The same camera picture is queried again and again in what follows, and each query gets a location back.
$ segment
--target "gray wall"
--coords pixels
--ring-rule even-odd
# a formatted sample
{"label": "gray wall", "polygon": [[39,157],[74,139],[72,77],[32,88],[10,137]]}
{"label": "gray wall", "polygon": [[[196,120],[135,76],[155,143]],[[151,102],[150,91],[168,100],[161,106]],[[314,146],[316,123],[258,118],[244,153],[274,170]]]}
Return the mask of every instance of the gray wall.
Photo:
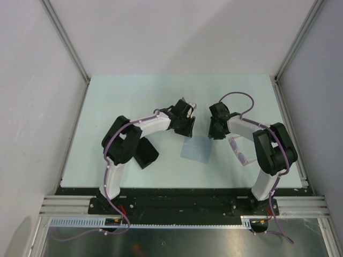
{"label": "gray wall", "polygon": [[311,182],[343,241],[343,1],[328,0],[281,79]]}
{"label": "gray wall", "polygon": [[85,84],[38,0],[0,1],[0,35],[0,256],[21,256]]}

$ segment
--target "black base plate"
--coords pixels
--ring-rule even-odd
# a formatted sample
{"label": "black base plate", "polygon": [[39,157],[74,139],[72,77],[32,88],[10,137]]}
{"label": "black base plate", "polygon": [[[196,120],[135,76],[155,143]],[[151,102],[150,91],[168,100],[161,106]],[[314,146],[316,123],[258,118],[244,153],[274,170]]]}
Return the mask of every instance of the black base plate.
{"label": "black base plate", "polygon": [[[122,194],[113,199],[122,205],[132,224],[158,225],[240,225],[241,215],[266,215],[265,208],[251,210],[247,199],[206,195],[134,196]],[[88,213],[117,215],[107,200],[98,192],[91,198]]]}

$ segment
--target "metal floor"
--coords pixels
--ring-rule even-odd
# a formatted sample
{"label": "metal floor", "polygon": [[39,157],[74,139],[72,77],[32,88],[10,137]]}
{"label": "metal floor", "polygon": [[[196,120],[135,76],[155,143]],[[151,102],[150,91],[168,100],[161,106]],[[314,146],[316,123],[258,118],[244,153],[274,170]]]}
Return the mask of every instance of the metal floor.
{"label": "metal floor", "polygon": [[[280,223],[294,245],[275,235],[254,236],[249,230],[239,229],[131,229],[120,236],[94,232],[67,242],[57,242],[48,236],[43,256],[328,256],[316,219],[280,220]],[[85,230],[50,228],[49,233],[68,238]],[[269,230],[276,230],[274,222]]]}

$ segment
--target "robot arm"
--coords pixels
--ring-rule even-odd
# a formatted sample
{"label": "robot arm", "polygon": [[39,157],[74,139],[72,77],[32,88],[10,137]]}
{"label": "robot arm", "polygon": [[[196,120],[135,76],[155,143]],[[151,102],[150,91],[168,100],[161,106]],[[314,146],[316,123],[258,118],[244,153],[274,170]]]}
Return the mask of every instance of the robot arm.
{"label": "robot arm", "polygon": [[[175,106],[159,110],[160,113],[152,119],[129,125],[122,131],[122,136],[117,136],[107,151],[107,159],[110,163],[108,176],[100,192],[105,196],[105,187],[110,199],[120,193],[120,181],[124,165],[134,157],[142,169],[154,162],[159,153],[146,138],[147,135],[157,131],[173,129],[175,133],[192,137],[192,129],[195,122],[193,112],[196,108],[194,103],[186,103],[180,99]],[[101,145],[105,149],[113,135],[130,120],[119,116],[107,132]]]}
{"label": "robot arm", "polygon": [[[256,183],[251,188],[251,200],[255,203],[264,201],[275,184],[279,174],[286,168],[285,159],[278,146],[273,147],[274,138],[268,130],[260,126],[242,120],[237,112],[230,114],[228,108],[222,103],[216,103],[210,107],[212,113],[209,138],[224,139],[227,134],[234,133],[249,139],[255,144],[257,161],[261,168]],[[289,165],[297,161],[297,152],[281,123],[270,126],[284,148]]]}

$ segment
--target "table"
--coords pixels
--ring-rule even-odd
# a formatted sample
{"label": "table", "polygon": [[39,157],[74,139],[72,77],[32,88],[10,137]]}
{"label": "table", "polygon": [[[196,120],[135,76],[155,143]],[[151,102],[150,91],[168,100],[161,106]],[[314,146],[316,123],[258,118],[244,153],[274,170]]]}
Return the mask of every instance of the table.
{"label": "table", "polygon": [[[102,184],[106,163],[101,141],[118,116],[147,117],[154,109],[166,108],[185,97],[186,101],[197,103],[193,135],[206,137],[211,116],[209,106],[232,91],[246,92],[255,99],[255,107],[246,118],[268,124],[282,122],[267,74],[93,76],[61,187],[99,187]],[[242,112],[251,105],[250,99],[243,95],[229,96],[224,103],[231,112]],[[128,162],[121,187],[252,187],[260,170],[257,162],[243,167],[227,139],[213,141],[208,163],[182,158],[185,137],[172,130],[151,134],[148,139],[160,156],[144,170],[134,159]],[[249,147],[253,147],[253,143],[247,142],[247,148],[243,150],[248,151]],[[293,164],[278,188],[300,187],[300,176]]]}

